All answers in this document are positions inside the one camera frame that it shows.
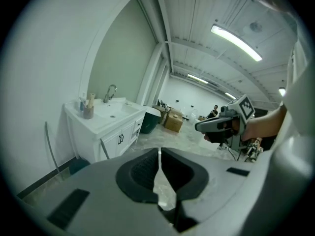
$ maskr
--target black shirt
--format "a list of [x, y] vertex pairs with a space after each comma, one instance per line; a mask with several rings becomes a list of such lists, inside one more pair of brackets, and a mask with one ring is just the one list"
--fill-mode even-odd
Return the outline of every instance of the black shirt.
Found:
[[[218, 112], [217, 112], [217, 110], [212, 110], [216, 115], [218, 115]], [[212, 113], [209, 113], [209, 115], [207, 116], [207, 119], [209, 119], [209, 118], [213, 118], [213, 117], [215, 117], [215, 115], [214, 114], [212, 114]]]

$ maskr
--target toothbrush holder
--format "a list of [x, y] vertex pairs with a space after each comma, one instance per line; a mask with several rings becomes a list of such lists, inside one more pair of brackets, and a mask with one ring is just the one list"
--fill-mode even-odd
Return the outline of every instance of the toothbrush holder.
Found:
[[83, 105], [83, 118], [84, 119], [92, 119], [94, 114], [94, 106], [91, 108], [87, 108]]

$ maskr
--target forearm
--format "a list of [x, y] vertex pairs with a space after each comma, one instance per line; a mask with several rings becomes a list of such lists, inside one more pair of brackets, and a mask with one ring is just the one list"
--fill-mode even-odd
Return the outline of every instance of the forearm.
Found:
[[280, 106], [264, 117], [249, 120], [243, 134], [243, 140], [277, 135], [283, 123], [285, 114], [285, 106]]

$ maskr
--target fluorescent light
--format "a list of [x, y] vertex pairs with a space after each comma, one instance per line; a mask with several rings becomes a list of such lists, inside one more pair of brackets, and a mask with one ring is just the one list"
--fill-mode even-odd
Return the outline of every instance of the fluorescent light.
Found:
[[209, 82], [204, 81], [204, 80], [202, 80], [202, 79], [199, 79], [199, 78], [197, 78], [196, 76], [193, 76], [193, 75], [191, 75], [191, 74], [188, 74], [187, 76], [188, 76], [188, 77], [191, 77], [191, 78], [193, 78], [193, 79], [195, 79], [195, 80], [201, 81], [201, 82], [203, 82], [203, 83], [206, 83], [206, 84], [209, 83]]
[[283, 97], [285, 95], [285, 88], [279, 88], [279, 93]]
[[229, 32], [228, 30], [214, 24], [211, 28], [211, 32], [225, 38], [226, 40], [232, 42], [234, 45], [237, 45], [249, 56], [251, 56], [255, 61], [262, 60], [262, 57], [252, 47], [250, 47], [242, 39], [240, 39], [238, 36], [234, 35], [233, 33]]
[[229, 97], [231, 97], [233, 100], [236, 99], [232, 94], [229, 94], [228, 92], [225, 92], [225, 94]]

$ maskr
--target person in black shirt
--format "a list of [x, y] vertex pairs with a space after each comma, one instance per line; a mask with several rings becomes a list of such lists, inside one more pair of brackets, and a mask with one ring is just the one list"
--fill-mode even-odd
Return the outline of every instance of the person in black shirt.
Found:
[[209, 113], [209, 115], [207, 116], [206, 119], [209, 119], [209, 118], [213, 118], [213, 117], [218, 116], [217, 109], [218, 109], [218, 106], [215, 105], [214, 109], [211, 111], [211, 113]]

